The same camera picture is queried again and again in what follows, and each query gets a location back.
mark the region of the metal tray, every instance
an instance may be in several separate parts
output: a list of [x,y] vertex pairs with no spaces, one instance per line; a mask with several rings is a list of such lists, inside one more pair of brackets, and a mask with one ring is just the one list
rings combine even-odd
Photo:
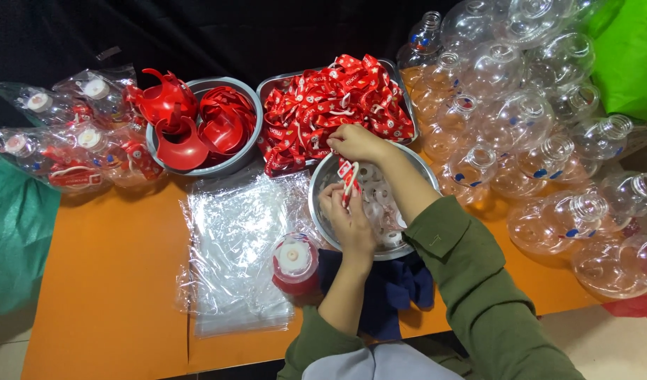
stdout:
[[[412,120],[412,124],[414,125],[414,136],[412,139],[406,139],[401,142],[399,142],[401,145],[407,145],[419,136],[419,128],[417,128],[417,117],[414,115],[414,111],[412,110],[412,105],[410,101],[406,101],[406,99],[410,99],[408,97],[408,91],[406,91],[405,84],[403,84],[403,79],[401,78],[401,75],[398,72],[398,69],[396,68],[396,65],[390,61],[389,59],[386,58],[378,58],[378,62],[384,66],[384,68],[387,70],[387,73],[389,74],[389,77],[393,79],[396,83],[398,83],[398,86],[403,90],[403,100],[398,104],[401,108],[403,108],[403,111],[406,112],[409,116],[410,119]],[[282,91],[285,91],[288,88],[288,84],[290,83],[290,79],[294,77],[295,75],[301,75],[303,71],[298,71],[298,72],[291,72],[289,74],[281,74],[277,76],[272,76],[271,78],[265,79],[260,85],[258,86],[256,92],[258,93],[258,97],[260,98],[260,104],[263,106],[263,111],[264,111],[264,104],[265,100],[267,100],[267,97],[269,96],[269,93],[273,89],[280,89]],[[321,160],[306,160],[305,165],[306,166],[312,166],[315,164],[318,164]]]

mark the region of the floor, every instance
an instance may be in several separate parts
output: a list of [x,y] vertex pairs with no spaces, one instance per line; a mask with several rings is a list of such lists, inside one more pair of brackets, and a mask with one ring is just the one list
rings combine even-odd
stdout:
[[[34,306],[0,317],[0,380],[18,380],[24,363]],[[647,320],[615,318],[600,306],[546,315],[548,335],[588,380],[647,380]],[[272,362],[274,371],[282,364]],[[260,373],[269,373],[264,369]],[[188,375],[176,380],[222,380],[220,372]],[[238,378],[257,379],[258,376]]]

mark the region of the black cloth backdrop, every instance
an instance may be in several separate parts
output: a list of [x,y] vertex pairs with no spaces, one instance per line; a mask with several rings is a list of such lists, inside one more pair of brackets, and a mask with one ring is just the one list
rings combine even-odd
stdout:
[[[428,10],[457,1],[0,0],[0,81],[41,87],[85,68],[133,63],[142,88],[170,70],[184,81],[232,76],[251,87],[346,53],[395,59]],[[118,46],[122,52],[98,61]],[[31,126],[0,98],[1,126]]]

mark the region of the red strap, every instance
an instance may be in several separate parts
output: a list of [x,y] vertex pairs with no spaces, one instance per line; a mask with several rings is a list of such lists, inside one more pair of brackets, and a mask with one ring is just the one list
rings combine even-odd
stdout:
[[343,54],[329,68],[305,70],[265,100],[258,139],[265,173],[294,172],[310,158],[326,157],[328,135],[343,124],[358,123],[391,141],[412,138],[414,125],[398,105],[402,99],[398,84],[369,55],[358,60]]

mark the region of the light gray fabric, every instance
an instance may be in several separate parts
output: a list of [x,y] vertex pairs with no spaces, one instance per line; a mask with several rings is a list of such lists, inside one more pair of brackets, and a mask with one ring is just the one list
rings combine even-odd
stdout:
[[402,341],[380,343],[313,362],[302,380],[463,380]]

